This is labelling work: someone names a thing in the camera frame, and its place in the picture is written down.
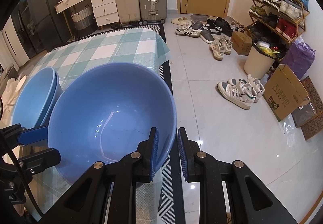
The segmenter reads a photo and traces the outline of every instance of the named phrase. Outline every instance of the green and white tablecloth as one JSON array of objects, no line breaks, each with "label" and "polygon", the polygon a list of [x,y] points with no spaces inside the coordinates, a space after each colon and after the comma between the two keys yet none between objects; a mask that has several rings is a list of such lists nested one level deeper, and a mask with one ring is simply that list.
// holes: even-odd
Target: green and white tablecloth
[{"label": "green and white tablecloth", "polygon": [[46,54],[31,76],[51,66],[59,75],[63,90],[87,70],[108,62],[134,62],[159,74],[170,51],[158,33],[150,29],[129,29],[85,38]]},{"label": "green and white tablecloth", "polygon": [[[159,75],[159,66],[169,59],[170,51],[155,31],[128,29],[85,38],[54,50],[38,62],[30,76],[52,66],[59,75],[59,83],[64,91],[82,73],[101,64],[134,62]],[[43,149],[46,148],[35,147],[36,152]],[[70,187],[55,167],[33,176],[29,185],[43,213]],[[29,199],[25,207],[36,220],[40,219]]]}]

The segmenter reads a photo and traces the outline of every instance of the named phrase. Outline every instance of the black refrigerator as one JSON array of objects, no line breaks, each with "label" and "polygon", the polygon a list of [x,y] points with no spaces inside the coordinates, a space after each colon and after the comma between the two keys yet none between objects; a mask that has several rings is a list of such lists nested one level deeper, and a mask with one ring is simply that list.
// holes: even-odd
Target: black refrigerator
[{"label": "black refrigerator", "polygon": [[65,44],[71,35],[64,15],[55,5],[61,0],[20,0],[11,18],[29,58]]}]

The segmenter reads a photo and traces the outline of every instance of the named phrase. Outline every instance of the shoe box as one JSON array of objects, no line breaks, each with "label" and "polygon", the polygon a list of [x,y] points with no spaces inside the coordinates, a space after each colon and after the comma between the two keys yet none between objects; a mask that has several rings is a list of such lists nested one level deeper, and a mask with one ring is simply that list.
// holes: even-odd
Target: shoe box
[{"label": "shoe box", "polygon": [[231,41],[233,49],[239,55],[249,55],[252,39],[246,33],[234,31]]},{"label": "shoe box", "polygon": [[309,103],[308,92],[286,64],[280,64],[264,86],[264,98],[280,122]]},{"label": "shoe box", "polygon": [[323,103],[310,77],[302,80],[309,103],[292,112],[296,127],[301,127],[305,140],[323,130]]}]

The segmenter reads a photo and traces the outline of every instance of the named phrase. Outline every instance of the red sneaker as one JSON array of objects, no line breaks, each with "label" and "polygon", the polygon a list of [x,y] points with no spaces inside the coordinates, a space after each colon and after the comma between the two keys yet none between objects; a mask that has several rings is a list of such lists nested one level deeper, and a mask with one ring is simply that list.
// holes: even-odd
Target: red sneaker
[{"label": "red sneaker", "polygon": [[291,23],[287,22],[283,36],[286,39],[288,39],[289,41],[291,41],[292,39],[294,39],[296,37],[296,35],[297,35],[296,27],[294,25],[292,25]]},{"label": "red sneaker", "polygon": [[286,25],[287,25],[287,21],[285,21],[282,18],[279,18],[277,26],[276,26],[276,31],[278,31],[280,34],[282,34],[285,30]]}]

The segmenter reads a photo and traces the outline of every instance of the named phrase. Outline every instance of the white container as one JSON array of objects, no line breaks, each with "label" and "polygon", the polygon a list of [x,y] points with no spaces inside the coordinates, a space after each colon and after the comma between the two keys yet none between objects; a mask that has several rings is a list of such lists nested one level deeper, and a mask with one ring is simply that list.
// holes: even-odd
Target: white container
[{"label": "white container", "polygon": [[275,59],[273,57],[261,54],[252,46],[243,69],[247,74],[251,74],[253,78],[260,80],[264,77],[274,61]]}]

